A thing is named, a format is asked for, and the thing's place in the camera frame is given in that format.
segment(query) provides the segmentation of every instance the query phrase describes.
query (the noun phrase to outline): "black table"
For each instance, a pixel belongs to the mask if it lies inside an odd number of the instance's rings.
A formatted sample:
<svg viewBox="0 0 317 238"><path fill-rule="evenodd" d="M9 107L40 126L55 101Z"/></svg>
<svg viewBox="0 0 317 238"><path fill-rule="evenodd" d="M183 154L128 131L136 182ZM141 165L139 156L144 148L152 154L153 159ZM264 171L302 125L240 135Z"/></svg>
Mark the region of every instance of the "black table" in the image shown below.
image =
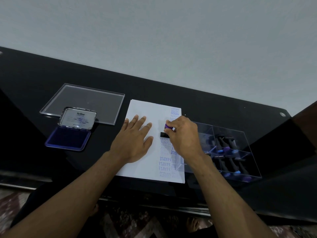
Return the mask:
<svg viewBox="0 0 317 238"><path fill-rule="evenodd" d="M263 150L267 147L261 138L281 127L290 119L288 112L263 104L229 98L216 94L142 79L98 68L0 48L0 87L6 109L12 110L2 120L14 144L7 149L16 152L1 160L1 170L52 177L67 173L67 159L74 168L86 170L107 150L121 128L131 99L159 103L182 109L192 121L212 124L245 132L262 175L272 170L265 165ZM74 84L125 94L116 125L99 124L83 152L62 151L44 147L45 139L56 127L58 118L48 118L39 111L64 84ZM30 135L37 138L30 141ZM23 156L24 150L34 155ZM244 183L232 183L243 187ZM105 191L105 197L114 200L147 200L148 204L199 206L204 203L199 189L188 184L156 182L126 177L115 177Z"/></svg>

